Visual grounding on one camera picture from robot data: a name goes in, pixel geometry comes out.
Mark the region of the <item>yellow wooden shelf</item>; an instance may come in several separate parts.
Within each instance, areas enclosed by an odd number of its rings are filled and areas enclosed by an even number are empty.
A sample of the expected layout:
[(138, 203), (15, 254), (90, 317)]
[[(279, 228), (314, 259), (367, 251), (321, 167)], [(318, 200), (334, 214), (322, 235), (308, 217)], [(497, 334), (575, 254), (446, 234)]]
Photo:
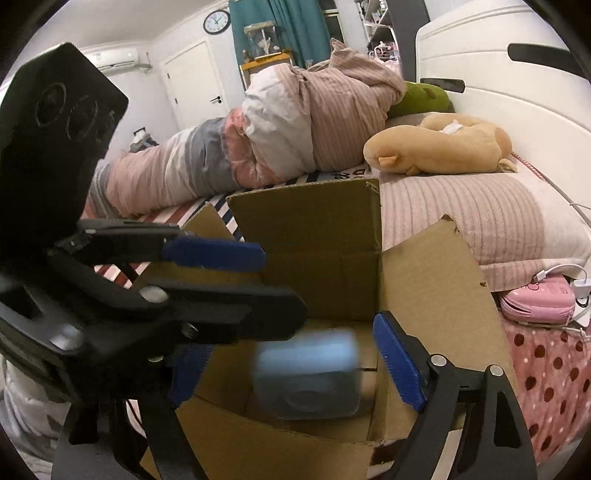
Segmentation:
[(239, 69), (240, 75), (242, 75), (243, 87), (245, 89), (249, 88), (253, 77), (255, 77), (256, 74), (259, 74), (260, 71), (263, 71), (270, 66), (276, 66), (280, 64), (294, 64), (293, 55), (291, 55), (290, 51), (283, 51), (273, 55), (262, 56), (250, 60), (249, 62), (242, 63), (242, 65), (239, 66)]

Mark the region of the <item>white door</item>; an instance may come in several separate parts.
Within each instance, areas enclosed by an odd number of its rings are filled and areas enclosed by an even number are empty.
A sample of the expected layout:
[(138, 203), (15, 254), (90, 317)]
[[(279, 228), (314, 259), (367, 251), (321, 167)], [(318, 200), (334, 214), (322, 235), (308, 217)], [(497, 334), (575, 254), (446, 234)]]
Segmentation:
[(201, 41), (162, 65), (172, 109), (181, 129), (228, 114), (224, 89), (211, 50)]

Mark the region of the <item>white storage shelf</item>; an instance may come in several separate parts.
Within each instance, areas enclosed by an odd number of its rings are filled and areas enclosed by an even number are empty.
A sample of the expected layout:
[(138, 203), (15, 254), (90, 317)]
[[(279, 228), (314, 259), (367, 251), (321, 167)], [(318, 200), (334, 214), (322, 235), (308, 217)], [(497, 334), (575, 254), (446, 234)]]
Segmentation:
[(359, 0), (356, 1), (356, 8), (368, 40), (367, 50), (370, 57), (401, 65), (399, 45), (387, 1)]

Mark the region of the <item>pink handheld device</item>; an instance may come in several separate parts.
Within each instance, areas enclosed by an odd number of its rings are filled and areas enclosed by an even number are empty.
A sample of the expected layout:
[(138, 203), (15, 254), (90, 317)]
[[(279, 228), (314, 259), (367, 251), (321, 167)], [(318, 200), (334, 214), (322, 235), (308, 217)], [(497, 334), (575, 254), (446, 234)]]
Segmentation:
[(517, 323), (564, 325), (575, 311), (575, 295), (565, 277), (555, 275), (502, 294), (500, 307)]

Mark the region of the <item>white bed headboard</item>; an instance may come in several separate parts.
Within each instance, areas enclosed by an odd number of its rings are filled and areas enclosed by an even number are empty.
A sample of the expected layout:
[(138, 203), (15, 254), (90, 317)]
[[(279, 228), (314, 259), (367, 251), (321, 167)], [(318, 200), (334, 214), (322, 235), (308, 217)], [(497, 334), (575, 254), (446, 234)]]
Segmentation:
[(498, 124), (583, 216), (590, 214), (590, 83), (523, 1), (470, 1), (419, 29), (417, 76), (455, 110)]

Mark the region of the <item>pink striped pillow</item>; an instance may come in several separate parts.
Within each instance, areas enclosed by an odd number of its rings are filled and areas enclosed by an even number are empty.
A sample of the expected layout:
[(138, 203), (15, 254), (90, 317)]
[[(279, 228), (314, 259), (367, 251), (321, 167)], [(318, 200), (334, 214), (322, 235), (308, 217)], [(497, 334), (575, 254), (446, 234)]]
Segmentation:
[(524, 286), (556, 265), (574, 277), (590, 265), (588, 225), (525, 166), (515, 173), (377, 177), (384, 248), (449, 216), (493, 292)]

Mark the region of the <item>round wall clock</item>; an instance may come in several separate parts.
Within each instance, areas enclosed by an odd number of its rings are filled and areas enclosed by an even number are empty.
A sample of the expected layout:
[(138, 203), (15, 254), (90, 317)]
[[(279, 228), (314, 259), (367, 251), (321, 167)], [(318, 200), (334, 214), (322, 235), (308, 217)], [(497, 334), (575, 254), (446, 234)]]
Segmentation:
[(204, 31), (208, 35), (219, 35), (228, 30), (230, 14), (228, 10), (217, 9), (209, 12), (204, 18)]

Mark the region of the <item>tan plush dog toy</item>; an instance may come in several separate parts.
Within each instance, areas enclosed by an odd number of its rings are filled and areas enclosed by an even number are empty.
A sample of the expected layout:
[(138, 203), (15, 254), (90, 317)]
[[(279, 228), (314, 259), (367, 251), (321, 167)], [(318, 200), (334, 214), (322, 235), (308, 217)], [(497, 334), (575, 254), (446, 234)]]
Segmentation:
[(363, 146), (370, 167), (407, 176), (514, 173), (512, 152), (501, 127), (455, 113), (433, 113), (418, 125), (387, 128)]

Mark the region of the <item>brown cardboard box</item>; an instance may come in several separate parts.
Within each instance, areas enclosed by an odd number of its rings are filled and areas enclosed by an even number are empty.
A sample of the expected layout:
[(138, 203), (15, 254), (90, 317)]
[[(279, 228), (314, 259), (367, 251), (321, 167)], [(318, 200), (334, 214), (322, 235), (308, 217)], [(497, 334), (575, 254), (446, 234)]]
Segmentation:
[[(151, 263), (136, 287), (183, 284), (287, 287), (304, 301), (298, 333), (346, 329), (360, 350), (361, 403), (353, 416), (287, 421), (260, 407), (252, 387), (256, 341), (217, 347), (193, 396), (176, 410), (211, 479), (365, 479), (377, 448), (394, 461), (418, 413), (394, 386), (374, 339), (388, 311), (431, 354), (460, 368), (515, 373), (489, 285), (456, 222), (437, 223), (393, 248), (382, 245), (381, 190), (360, 178), (240, 193), (228, 199), (246, 242), (266, 252), (259, 272)], [(439, 463), (450, 473), (466, 417), (459, 405)]]

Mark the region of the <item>white air conditioner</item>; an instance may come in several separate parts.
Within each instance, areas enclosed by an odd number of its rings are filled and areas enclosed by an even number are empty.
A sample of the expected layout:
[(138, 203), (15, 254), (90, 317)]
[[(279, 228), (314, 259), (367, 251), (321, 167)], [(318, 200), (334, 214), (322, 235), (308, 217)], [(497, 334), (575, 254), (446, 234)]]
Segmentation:
[(117, 48), (87, 53), (86, 58), (104, 75), (114, 75), (134, 69), (150, 71), (151, 63), (143, 59), (136, 48)]

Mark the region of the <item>green plush toy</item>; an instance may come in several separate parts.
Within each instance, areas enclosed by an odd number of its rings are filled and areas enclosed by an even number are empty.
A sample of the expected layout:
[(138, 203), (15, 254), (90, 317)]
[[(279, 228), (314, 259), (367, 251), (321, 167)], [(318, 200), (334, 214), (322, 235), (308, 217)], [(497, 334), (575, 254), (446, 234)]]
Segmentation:
[(415, 82), (407, 82), (406, 85), (406, 94), (388, 112), (390, 119), (430, 112), (449, 113), (453, 110), (448, 94), (441, 87)]

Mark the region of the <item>rolled pink grey quilt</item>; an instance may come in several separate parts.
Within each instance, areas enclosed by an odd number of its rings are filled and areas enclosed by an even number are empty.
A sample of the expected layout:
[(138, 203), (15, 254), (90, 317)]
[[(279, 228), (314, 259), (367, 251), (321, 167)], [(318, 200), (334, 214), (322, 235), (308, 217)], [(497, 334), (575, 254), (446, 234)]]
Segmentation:
[(95, 169), (84, 215), (131, 218), (200, 198), (277, 185), (363, 163), (407, 92), (384, 63), (332, 41), (310, 69), (279, 64), (256, 74), (242, 104), (159, 145)]

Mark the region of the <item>polka dot bed sheet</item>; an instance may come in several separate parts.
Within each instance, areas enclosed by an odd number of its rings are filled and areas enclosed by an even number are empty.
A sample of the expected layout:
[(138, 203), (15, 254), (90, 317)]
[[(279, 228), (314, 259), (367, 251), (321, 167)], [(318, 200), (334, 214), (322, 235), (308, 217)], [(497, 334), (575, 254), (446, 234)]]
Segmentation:
[(560, 329), (502, 320), (536, 462), (562, 450), (590, 425), (590, 344)]

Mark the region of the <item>light blue square case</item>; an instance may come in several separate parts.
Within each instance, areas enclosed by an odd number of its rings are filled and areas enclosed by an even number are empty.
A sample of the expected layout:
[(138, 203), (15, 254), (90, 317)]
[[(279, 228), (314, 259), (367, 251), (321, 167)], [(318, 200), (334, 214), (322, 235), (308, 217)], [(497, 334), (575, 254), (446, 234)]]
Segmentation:
[(360, 350), (352, 331), (304, 331), (262, 342), (252, 364), (260, 407), (287, 421), (353, 416), (361, 403)]

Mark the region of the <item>teal curtain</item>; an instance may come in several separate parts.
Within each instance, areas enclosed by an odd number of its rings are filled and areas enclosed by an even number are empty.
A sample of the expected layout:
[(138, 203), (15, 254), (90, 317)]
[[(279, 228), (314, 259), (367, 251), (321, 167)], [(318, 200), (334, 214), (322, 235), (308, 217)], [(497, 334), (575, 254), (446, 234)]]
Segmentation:
[(329, 59), (331, 37), (317, 0), (242, 0), (228, 2), (235, 57), (242, 64), (249, 49), (245, 27), (273, 21), (280, 45), (290, 49), (301, 68)]

